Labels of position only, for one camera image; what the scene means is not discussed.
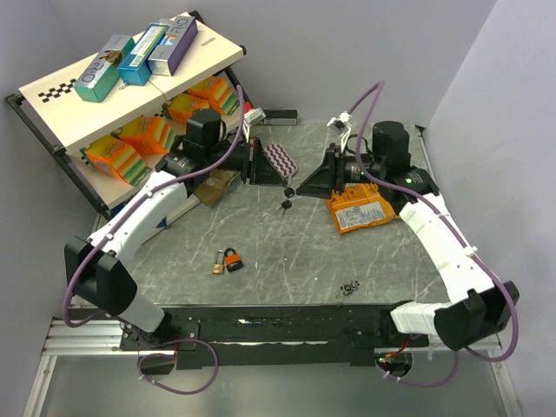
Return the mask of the black head key pair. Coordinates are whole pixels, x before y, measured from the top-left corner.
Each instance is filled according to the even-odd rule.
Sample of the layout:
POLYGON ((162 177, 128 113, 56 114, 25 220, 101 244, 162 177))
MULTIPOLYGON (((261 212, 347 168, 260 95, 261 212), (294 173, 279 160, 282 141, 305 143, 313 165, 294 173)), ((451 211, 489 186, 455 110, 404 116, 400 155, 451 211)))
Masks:
POLYGON ((286 187, 284 189, 284 200, 281 202, 280 207, 278 208, 279 212, 282 215, 285 215, 288 210, 292 207, 293 205, 293 198, 295 196, 295 190, 292 187, 286 187))

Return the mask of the orange black padlock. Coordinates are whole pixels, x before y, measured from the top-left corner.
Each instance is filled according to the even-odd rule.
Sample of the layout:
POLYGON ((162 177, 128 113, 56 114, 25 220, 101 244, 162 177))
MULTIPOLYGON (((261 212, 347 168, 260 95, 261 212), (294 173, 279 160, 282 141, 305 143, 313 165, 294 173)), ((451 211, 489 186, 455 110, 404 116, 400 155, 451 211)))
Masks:
POLYGON ((229 273, 233 273, 244 267, 242 258, 234 248, 226 248, 224 250, 224 264, 229 273))

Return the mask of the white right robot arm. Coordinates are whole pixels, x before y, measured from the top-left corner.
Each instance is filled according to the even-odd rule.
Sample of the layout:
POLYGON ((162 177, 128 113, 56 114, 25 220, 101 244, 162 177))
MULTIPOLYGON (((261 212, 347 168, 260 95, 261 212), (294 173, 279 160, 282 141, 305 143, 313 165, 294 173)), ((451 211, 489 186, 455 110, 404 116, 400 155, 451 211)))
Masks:
POLYGON ((479 258, 434 179, 412 164, 405 126, 376 123, 367 149, 364 135, 353 133, 347 114, 332 118, 328 125, 339 132, 340 141, 326 148, 321 165, 301 183, 297 194, 329 199, 345 195, 349 184, 376 186, 427 251, 448 295, 445 303, 402 302, 380 324, 381 339, 399 346, 409 334, 426 334, 439 337, 453 351, 471 350, 474 343, 510 326, 509 347, 515 349, 520 292, 479 258))

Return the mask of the robot figure keychain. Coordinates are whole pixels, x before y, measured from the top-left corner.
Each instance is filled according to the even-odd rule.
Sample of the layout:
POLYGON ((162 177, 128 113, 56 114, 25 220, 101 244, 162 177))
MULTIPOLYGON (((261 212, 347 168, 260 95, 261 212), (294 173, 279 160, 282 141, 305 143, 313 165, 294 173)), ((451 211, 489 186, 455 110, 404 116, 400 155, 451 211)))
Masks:
POLYGON ((350 296, 360 286, 358 281, 351 281, 340 286, 340 293, 336 296, 336 302, 342 304, 344 299, 350 296))

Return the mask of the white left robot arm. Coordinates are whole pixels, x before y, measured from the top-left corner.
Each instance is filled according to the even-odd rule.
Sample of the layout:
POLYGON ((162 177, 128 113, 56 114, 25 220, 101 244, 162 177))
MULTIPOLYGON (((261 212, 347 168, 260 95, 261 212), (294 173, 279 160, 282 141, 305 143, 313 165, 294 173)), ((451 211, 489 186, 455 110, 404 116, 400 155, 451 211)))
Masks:
POLYGON ((74 238, 66 244, 68 287, 63 297, 63 321, 67 326, 78 328, 85 323, 70 319, 71 298, 77 295, 140 329, 141 339, 150 348, 169 344, 176 334, 170 313, 141 293, 126 267, 156 227, 194 194, 211 171, 237 171, 244 182, 257 185, 285 184, 259 140, 249 134, 265 116, 260 108, 243 114, 234 140, 228 141, 217 111, 195 111, 185 133, 175 137, 170 151, 131 201, 87 239, 74 238))

